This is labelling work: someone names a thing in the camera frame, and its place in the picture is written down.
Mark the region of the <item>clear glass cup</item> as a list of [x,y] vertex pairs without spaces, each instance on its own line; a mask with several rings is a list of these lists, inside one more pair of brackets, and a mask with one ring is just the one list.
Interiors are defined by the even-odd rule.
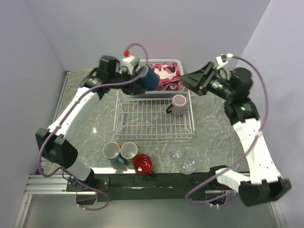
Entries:
[[180,173],[185,174],[185,175],[190,175],[195,171],[196,163],[194,160],[184,159],[179,162],[178,167],[179,167]]
[[173,161],[178,161],[181,158],[184,157],[185,150],[182,146],[180,145],[170,145],[168,147],[168,156],[173,160]]

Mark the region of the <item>pink camouflage cloth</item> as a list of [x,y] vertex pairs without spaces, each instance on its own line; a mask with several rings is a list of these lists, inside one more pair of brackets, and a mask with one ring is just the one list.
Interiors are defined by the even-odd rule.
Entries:
[[182,90],[183,85],[179,80],[181,69],[176,62],[152,64],[150,68],[160,79],[156,91]]

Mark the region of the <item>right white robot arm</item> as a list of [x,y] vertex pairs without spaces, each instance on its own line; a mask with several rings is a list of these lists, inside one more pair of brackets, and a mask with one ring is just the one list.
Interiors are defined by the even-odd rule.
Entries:
[[249,98],[252,73],[237,67],[230,72],[229,79],[223,79],[218,76],[214,64],[208,62],[203,68],[179,79],[199,96],[210,92],[225,101],[225,114],[245,153],[239,160],[247,161],[250,174],[245,176],[233,171],[234,165],[212,167],[208,179],[190,190],[185,199],[190,201],[190,196],[207,184],[213,189],[225,185],[234,190],[247,207],[277,201],[286,194],[292,187],[291,182],[284,179],[276,168],[261,132],[265,122],[261,121],[255,104]]

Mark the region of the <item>salmon pink mug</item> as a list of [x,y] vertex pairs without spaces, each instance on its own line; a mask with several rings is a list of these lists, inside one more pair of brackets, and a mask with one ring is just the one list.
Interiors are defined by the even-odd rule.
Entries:
[[138,155],[138,147],[133,142],[126,142],[124,144],[121,144],[119,155],[122,159],[123,164],[133,162],[135,157]]

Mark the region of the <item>clear glass cup near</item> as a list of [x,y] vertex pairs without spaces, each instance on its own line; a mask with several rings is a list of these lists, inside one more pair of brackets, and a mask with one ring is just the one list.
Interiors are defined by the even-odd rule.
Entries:
[[184,159],[179,162],[178,167],[179,167],[180,173],[185,174],[185,175],[190,175],[195,171],[196,163],[194,160]]

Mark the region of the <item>white plastic basket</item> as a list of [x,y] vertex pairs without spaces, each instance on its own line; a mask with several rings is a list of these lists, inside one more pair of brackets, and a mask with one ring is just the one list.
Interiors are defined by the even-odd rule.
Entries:
[[[149,66],[150,66],[152,64],[161,64],[161,63],[167,63],[167,62],[176,62],[176,63],[178,63],[178,66],[180,67],[180,75],[184,74],[182,64],[177,59],[150,59],[148,63],[149,63]],[[156,90],[154,90],[154,91],[146,91],[145,95],[146,96],[150,96],[150,97],[157,97],[157,96],[164,95],[164,94],[183,92],[185,90],[186,90],[186,88],[183,86],[182,90],[177,90],[177,91],[174,91],[174,90],[169,90],[169,91],[156,91]]]

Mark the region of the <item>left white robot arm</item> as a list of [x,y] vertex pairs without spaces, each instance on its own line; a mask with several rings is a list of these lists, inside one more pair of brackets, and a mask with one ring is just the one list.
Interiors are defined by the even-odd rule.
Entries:
[[144,69],[138,71],[139,64],[139,58],[132,55],[125,55],[122,60],[101,56],[99,66],[82,80],[63,113],[47,129],[37,130],[38,164],[45,158],[78,180],[83,190],[91,190],[95,185],[94,171],[81,161],[70,140],[86,113],[111,89],[120,89],[126,95],[144,94],[140,78],[148,67],[144,63]]

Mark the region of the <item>clear glass cup far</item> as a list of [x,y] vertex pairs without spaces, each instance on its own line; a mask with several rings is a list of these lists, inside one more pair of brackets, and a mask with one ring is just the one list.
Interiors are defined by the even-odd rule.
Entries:
[[184,157],[185,150],[182,146],[180,145],[170,145],[168,147],[168,156],[173,160],[173,161],[178,161],[181,158]]

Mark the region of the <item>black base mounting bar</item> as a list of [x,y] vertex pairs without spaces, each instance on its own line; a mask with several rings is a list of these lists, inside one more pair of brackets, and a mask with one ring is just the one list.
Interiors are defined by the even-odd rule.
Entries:
[[110,200],[184,199],[186,194],[209,178],[207,172],[157,173],[141,177],[137,174],[96,174],[99,190]]

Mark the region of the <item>red mug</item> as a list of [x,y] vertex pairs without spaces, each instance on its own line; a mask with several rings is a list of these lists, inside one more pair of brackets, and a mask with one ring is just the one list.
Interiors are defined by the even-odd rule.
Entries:
[[137,155],[133,161],[133,167],[136,174],[141,177],[154,175],[154,172],[152,171],[152,160],[146,154]]

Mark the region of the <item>mauve purple mug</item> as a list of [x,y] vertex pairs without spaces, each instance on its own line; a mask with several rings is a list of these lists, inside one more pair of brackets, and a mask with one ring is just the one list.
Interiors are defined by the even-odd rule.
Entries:
[[175,95],[166,109],[167,114],[183,115],[187,109],[187,99],[183,95]]

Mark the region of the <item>dark blue mug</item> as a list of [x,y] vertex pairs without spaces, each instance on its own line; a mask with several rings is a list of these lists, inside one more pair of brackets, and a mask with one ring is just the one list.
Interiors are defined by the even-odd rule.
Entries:
[[145,91],[154,91],[158,87],[160,82],[157,74],[149,67],[142,66],[137,71],[139,74],[143,73],[143,76],[139,78],[139,82]]

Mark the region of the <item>light blue mug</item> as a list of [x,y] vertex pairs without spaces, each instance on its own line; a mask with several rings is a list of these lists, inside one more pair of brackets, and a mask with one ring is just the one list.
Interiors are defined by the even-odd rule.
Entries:
[[120,154],[120,146],[116,142],[108,142],[103,147],[103,155],[106,159],[112,162],[119,162],[120,164],[125,165],[125,162]]

